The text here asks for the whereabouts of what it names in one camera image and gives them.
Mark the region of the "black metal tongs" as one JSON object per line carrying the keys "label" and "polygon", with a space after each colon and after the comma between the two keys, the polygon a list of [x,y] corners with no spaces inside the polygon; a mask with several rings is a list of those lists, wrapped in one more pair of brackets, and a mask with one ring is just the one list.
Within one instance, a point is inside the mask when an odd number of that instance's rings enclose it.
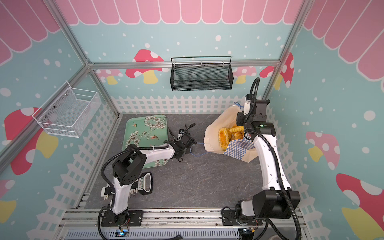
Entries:
{"label": "black metal tongs", "polygon": [[[169,131],[171,137],[173,138],[172,140],[177,140],[178,137],[180,137],[181,134],[183,134],[183,132],[184,132],[185,130],[184,130],[184,129],[180,129],[177,137],[173,134],[173,132],[171,131],[170,128],[168,128],[168,131]],[[182,158],[182,159],[177,159],[177,160],[178,160],[178,162],[182,162],[184,159]]]}

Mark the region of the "black tool rack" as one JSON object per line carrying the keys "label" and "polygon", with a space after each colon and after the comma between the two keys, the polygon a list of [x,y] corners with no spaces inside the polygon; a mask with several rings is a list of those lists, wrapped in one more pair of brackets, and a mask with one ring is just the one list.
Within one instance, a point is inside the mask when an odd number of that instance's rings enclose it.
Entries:
{"label": "black tool rack", "polygon": [[[140,195],[149,195],[153,192],[154,188],[154,180],[152,172],[146,172],[142,173],[140,177],[133,183],[129,197],[135,197],[136,194]],[[104,200],[108,200],[109,196],[112,195],[112,189],[109,185],[106,187],[103,187],[101,190],[101,197],[104,198]]]}

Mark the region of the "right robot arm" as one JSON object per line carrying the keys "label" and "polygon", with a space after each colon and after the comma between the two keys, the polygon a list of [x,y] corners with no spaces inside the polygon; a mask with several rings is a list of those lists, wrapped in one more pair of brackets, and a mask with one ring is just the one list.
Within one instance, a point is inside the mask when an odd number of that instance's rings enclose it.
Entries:
{"label": "right robot arm", "polygon": [[294,191],[284,174],[277,151],[276,130],[273,123],[267,121],[269,100],[258,100],[257,92],[260,78],[252,83],[246,95],[244,110],[237,115],[237,125],[244,127],[244,137],[252,141],[258,153],[263,176],[262,191],[251,200],[239,201],[236,205],[236,218],[244,225],[247,220],[262,219],[266,227],[272,227],[282,239],[286,237],[272,222],[273,219],[292,218],[296,229],[296,239],[302,239],[302,230],[296,214],[301,197]]}

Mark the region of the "black mesh wall basket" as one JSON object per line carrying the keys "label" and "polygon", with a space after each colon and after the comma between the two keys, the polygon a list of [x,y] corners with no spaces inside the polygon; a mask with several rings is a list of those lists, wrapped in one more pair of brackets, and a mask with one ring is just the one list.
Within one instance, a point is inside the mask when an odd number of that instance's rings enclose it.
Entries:
{"label": "black mesh wall basket", "polygon": [[173,91],[231,90],[234,82],[231,56],[171,58]]}

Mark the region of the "checkered paper bag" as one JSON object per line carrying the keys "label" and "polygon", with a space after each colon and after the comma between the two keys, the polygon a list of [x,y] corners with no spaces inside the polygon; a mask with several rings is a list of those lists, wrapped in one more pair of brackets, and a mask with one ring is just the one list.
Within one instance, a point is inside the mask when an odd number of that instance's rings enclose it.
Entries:
{"label": "checkered paper bag", "polygon": [[245,138],[245,132],[232,134],[232,139],[227,149],[223,151],[219,144],[219,130],[221,128],[237,127],[237,114],[241,112],[239,106],[226,109],[205,131],[203,145],[206,152],[226,155],[228,157],[249,163],[259,156],[253,142]]}

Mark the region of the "green floral tray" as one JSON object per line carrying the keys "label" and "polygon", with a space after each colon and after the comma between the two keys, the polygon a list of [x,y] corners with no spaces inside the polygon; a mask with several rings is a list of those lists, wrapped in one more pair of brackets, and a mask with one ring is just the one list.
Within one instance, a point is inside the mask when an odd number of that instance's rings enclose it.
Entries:
{"label": "green floral tray", "polygon": [[137,147],[154,147],[168,140],[168,126],[165,115],[152,115],[129,119],[126,123],[123,147],[135,144]]}

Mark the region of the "rectangular crusty pastry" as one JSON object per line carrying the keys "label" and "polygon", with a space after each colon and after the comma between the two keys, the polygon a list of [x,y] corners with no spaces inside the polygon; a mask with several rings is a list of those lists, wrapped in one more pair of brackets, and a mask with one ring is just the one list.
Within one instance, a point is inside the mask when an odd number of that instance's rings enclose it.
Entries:
{"label": "rectangular crusty pastry", "polygon": [[219,130],[219,144],[220,148],[225,151],[230,144],[230,141],[232,139],[232,133],[227,128],[221,128]]}

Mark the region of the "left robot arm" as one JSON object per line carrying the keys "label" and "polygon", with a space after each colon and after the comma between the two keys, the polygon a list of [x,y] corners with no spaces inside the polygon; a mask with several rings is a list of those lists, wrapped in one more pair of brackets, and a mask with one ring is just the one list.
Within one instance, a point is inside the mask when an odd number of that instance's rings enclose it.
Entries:
{"label": "left robot arm", "polygon": [[132,144],[103,164],[101,176],[107,183],[101,190],[101,196],[111,197],[110,203],[100,211],[99,227],[122,227],[141,225],[143,211],[129,211],[128,201],[131,190],[138,190],[141,195],[153,191],[153,175],[143,173],[145,164],[158,160],[183,160],[183,156],[197,142],[188,133],[188,129],[174,140],[165,141],[154,147],[137,147]]}

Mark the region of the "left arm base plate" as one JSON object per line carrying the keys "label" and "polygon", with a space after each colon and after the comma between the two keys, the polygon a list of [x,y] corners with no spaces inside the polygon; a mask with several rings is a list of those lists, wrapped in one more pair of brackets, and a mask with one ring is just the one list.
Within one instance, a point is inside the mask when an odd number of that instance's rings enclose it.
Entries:
{"label": "left arm base plate", "polygon": [[102,214],[101,227],[140,227],[143,220],[144,211],[126,210],[120,214],[106,210]]}

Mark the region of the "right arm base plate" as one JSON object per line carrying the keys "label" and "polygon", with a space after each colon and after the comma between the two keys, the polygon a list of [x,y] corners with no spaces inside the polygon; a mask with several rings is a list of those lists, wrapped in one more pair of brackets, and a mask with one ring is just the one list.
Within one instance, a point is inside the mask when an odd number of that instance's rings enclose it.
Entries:
{"label": "right arm base plate", "polygon": [[221,218],[223,226],[262,226],[263,221],[253,216],[244,216],[237,210],[223,208],[221,210]]}

